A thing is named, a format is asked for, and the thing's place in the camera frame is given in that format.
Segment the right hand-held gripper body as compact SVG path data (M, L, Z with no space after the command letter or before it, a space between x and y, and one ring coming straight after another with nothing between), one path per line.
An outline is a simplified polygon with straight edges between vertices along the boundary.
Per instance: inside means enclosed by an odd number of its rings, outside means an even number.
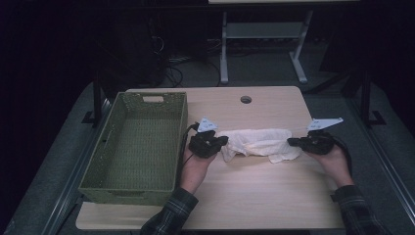
M314 118L306 128L308 133L306 139L310 144L305 151L317 155L326 155L331 152L335 145L335 138L325 128L343 122L342 117L337 118Z

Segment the person's right hand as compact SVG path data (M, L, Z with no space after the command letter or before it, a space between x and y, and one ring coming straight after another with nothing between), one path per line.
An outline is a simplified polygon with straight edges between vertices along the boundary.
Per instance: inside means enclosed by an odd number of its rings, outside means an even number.
M354 184L348 170L346 155L337 145L326 155L306 154L322 165L326 174L334 180L339 188Z

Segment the person's left hand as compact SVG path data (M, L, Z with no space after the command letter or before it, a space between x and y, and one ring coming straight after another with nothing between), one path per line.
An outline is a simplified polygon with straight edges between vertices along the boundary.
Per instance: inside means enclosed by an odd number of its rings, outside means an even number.
M207 175L208 167L215 158L216 155L207 159L201 158L188 148L185 148L183 155L184 165L181 170L179 186L187 192L195 194Z

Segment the green woven basket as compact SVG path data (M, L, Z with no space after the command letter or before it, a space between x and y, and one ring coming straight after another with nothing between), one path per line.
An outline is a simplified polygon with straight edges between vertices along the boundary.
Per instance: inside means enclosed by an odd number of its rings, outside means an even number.
M174 191L188 123L184 92L120 92L79 191L97 204L162 206Z

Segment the white towel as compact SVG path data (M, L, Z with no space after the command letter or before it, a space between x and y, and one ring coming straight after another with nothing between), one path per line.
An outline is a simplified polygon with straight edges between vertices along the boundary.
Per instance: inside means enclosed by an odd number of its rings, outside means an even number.
M289 145L292 132L288 129L240 129L220 131L218 135L228 137L228 143L221 149L227 163L236 155L243 155L267 157L272 164L277 164L294 160L302 153L301 148Z

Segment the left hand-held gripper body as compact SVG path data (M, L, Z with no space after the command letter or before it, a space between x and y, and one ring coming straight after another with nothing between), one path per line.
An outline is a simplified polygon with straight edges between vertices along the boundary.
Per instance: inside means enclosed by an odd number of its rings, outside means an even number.
M189 143L189 150L196 156L204 159L208 159L215 155L217 150L215 140L215 129L217 125L203 117L200 122L197 123L197 133L191 137Z

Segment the black upright post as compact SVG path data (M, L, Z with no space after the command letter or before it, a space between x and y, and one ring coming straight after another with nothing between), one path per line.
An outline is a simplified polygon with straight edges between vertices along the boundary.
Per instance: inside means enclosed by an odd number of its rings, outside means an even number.
M370 110L371 77L367 70L362 74L360 117L363 123L371 128L373 125L386 125L386 121L378 111Z
M90 123L93 128L97 127L102 118L102 91L100 85L100 73L95 72L93 82L93 110L87 112L82 120L82 123Z

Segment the dark equipment block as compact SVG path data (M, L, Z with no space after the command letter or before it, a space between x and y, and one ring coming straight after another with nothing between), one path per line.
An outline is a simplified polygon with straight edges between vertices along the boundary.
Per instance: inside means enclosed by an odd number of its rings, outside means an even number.
M163 82L150 31L141 19L107 19L91 42L91 61L115 84L155 87Z

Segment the white metal frame desk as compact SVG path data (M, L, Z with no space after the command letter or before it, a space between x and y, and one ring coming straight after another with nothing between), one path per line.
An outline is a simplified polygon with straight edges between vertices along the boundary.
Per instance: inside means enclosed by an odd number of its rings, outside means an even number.
M221 84L229 82L227 42L230 39L295 39L297 46L289 53L291 64L301 84L308 80L300 63L300 53L310 28L311 19L316 8L337 4L356 3L359 0L207 0L210 7L223 7L221 23L221 51L219 57L219 75ZM282 10L283 8L303 7L305 14L296 22L231 22L229 14L232 7L259 11L261 8Z

